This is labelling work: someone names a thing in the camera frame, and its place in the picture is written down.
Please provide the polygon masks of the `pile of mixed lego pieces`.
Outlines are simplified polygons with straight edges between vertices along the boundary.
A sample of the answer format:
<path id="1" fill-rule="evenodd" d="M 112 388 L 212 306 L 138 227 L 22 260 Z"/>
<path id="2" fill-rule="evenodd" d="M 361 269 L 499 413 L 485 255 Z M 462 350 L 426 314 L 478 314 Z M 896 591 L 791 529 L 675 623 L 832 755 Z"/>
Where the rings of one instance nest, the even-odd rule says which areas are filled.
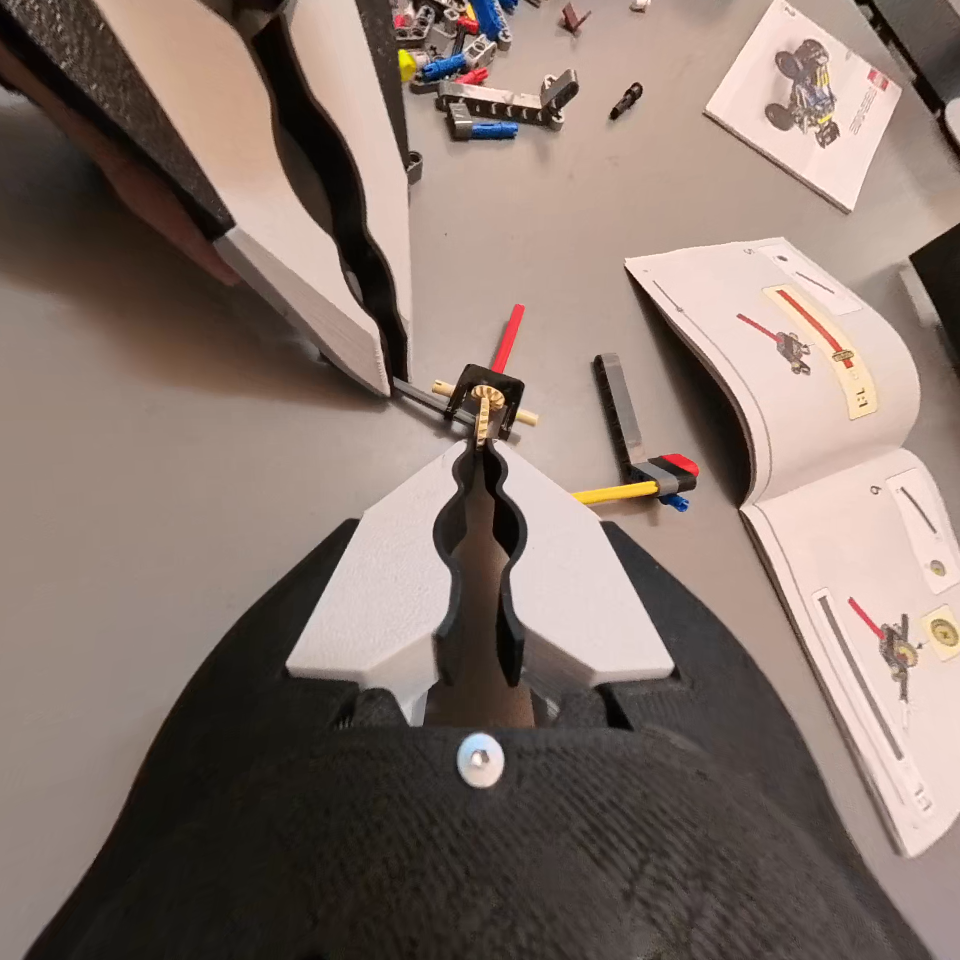
<path id="1" fill-rule="evenodd" d="M 513 43 L 519 1 L 390 1 L 402 85 L 416 94 L 441 82 L 481 87 Z"/>

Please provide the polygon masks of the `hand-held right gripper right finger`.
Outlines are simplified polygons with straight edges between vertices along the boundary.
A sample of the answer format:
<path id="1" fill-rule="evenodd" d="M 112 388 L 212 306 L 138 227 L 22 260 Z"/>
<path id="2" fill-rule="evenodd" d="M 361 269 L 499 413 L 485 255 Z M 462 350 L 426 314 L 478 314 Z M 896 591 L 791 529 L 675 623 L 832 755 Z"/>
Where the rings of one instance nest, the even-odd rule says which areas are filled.
<path id="1" fill-rule="evenodd" d="M 496 651 L 507 683 L 550 703 L 675 669 L 598 517 L 502 442 L 486 444 L 493 535 L 507 556 Z"/>

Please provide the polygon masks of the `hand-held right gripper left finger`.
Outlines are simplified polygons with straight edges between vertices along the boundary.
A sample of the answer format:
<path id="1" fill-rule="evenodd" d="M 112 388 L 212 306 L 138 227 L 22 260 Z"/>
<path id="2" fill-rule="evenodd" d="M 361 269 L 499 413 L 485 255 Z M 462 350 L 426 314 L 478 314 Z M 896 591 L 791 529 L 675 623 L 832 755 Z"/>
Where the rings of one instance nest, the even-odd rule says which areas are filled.
<path id="1" fill-rule="evenodd" d="M 461 439 L 360 517 L 286 660 L 300 679 L 388 690 L 413 726 L 459 658 L 474 441 Z"/>

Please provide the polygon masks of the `closed lego instruction booklet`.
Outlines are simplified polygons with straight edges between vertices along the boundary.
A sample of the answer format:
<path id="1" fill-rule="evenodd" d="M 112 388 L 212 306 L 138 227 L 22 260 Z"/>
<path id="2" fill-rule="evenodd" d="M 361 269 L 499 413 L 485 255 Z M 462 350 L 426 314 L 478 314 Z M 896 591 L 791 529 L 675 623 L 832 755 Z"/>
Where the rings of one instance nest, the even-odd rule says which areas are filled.
<path id="1" fill-rule="evenodd" d="M 798 7 L 772 2 L 703 113 L 852 213 L 902 94 Z"/>

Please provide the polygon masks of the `grey lego beam assembly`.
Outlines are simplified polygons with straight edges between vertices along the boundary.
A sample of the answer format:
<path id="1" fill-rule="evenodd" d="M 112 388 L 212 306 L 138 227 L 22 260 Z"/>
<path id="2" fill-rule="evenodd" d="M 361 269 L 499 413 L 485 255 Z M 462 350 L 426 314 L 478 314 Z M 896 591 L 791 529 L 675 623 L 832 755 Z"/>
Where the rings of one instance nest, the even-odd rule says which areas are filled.
<path id="1" fill-rule="evenodd" d="M 489 122 L 515 122 L 558 133 L 566 123 L 565 108 L 579 91 L 579 76 L 572 68 L 558 76 L 545 75 L 537 93 L 441 80 L 436 90 L 436 107 L 444 111 L 459 104 L 473 118 Z"/>

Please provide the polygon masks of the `black lego beam yellow axle assembly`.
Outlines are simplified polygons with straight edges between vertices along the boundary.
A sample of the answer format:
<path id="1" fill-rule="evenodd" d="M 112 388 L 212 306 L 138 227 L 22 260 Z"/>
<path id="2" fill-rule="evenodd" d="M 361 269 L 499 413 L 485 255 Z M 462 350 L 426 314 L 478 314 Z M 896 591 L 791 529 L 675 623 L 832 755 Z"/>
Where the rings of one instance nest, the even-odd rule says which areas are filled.
<path id="1" fill-rule="evenodd" d="M 617 486 L 579 491 L 573 493 L 573 498 L 585 506 L 656 498 L 660 504 L 685 513 L 690 508 L 686 494 L 698 485 L 698 464 L 676 453 L 647 457 L 618 354 L 597 354 L 592 369 L 621 482 Z"/>

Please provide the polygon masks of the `open lego instruction booklet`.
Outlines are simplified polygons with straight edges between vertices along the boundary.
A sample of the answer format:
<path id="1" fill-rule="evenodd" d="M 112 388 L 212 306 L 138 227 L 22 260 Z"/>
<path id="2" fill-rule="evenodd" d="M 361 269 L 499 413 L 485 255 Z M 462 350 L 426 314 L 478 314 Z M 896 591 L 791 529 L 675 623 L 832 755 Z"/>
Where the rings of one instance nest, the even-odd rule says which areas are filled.
<path id="1" fill-rule="evenodd" d="M 625 269 L 738 415 L 740 514 L 894 847 L 917 858 L 958 822 L 959 554 L 932 474 L 905 448 L 913 358 L 785 238 Z"/>

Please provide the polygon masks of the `grey lego connector blue pin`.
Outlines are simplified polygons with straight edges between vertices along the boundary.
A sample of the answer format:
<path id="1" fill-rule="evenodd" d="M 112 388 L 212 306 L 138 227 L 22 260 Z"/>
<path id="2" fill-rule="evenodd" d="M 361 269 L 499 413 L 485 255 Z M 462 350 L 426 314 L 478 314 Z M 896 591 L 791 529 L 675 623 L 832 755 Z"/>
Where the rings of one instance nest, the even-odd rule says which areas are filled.
<path id="1" fill-rule="evenodd" d="M 454 141 L 505 141 L 519 134 L 520 126 L 511 121 L 477 121 L 465 102 L 446 105 L 447 124 Z"/>

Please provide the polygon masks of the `dark lego set box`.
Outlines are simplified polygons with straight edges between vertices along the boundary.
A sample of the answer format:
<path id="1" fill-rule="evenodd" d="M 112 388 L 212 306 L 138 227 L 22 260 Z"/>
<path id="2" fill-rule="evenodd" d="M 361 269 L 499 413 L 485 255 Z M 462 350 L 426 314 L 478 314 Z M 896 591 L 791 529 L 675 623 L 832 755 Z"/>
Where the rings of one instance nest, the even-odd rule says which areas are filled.
<path id="1" fill-rule="evenodd" d="M 959 224 L 911 253 L 899 277 L 920 326 L 938 337 L 959 366 Z"/>

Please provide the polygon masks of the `person's left hand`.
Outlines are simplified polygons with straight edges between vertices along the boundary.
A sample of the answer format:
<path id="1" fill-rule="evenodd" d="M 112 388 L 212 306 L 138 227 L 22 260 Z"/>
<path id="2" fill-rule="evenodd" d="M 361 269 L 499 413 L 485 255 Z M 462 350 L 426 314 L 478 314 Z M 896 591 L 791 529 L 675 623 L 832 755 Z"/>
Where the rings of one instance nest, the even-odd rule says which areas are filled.
<path id="1" fill-rule="evenodd" d="M 64 102 L 5 43 L 1 44 L 1 79 L 3 87 L 25 96 L 93 162 L 114 194 L 142 222 L 218 282 L 227 286 L 241 282 L 168 183 Z"/>

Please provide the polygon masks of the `tan lego bevel gear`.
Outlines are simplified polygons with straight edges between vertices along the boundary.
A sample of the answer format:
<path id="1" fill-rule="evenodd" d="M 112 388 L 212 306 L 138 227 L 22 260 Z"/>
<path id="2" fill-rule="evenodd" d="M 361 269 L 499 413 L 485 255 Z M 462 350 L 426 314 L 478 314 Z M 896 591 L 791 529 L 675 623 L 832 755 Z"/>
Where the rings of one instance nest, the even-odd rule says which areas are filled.
<path id="1" fill-rule="evenodd" d="M 500 411 L 505 403 L 504 394 L 489 384 L 477 384 L 472 388 L 471 397 L 478 403 L 474 421 L 475 449 L 482 450 L 489 437 L 491 414 Z"/>

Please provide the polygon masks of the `black lego frame axle assembly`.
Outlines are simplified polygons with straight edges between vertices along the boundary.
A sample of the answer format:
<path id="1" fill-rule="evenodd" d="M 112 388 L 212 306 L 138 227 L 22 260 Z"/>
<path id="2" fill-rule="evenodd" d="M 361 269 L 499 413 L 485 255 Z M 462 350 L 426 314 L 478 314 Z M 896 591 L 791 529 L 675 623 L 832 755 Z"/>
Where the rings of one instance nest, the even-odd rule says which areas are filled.
<path id="1" fill-rule="evenodd" d="M 536 427 L 540 417 L 522 407 L 525 385 L 521 379 L 510 376 L 506 366 L 521 329 L 525 306 L 515 304 L 510 312 L 498 342 L 491 366 L 467 364 L 455 384 L 439 379 L 434 380 L 430 390 L 422 390 L 412 384 L 395 378 L 392 384 L 394 393 L 432 410 L 450 422 L 468 426 L 473 431 L 478 403 L 472 398 L 472 390 L 477 384 L 488 384 L 498 389 L 505 397 L 504 407 L 490 415 L 487 443 L 494 440 L 508 440 L 514 425 Z"/>

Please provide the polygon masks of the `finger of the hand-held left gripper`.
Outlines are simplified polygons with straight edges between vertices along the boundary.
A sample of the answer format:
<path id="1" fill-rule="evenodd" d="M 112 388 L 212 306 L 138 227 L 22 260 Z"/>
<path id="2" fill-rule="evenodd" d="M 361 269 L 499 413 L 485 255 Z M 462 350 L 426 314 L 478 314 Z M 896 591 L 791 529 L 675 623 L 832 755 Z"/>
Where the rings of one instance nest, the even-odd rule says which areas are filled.
<path id="1" fill-rule="evenodd" d="M 110 1 L 104 19 L 226 207 L 218 254 L 327 360 L 389 397 L 378 325 L 283 168 L 268 88 L 241 34 L 195 1 Z"/>
<path id="2" fill-rule="evenodd" d="M 385 2 L 283 2 L 262 30 L 279 124 L 315 175 L 342 270 L 377 328 L 386 380 L 409 378 L 409 145 Z"/>

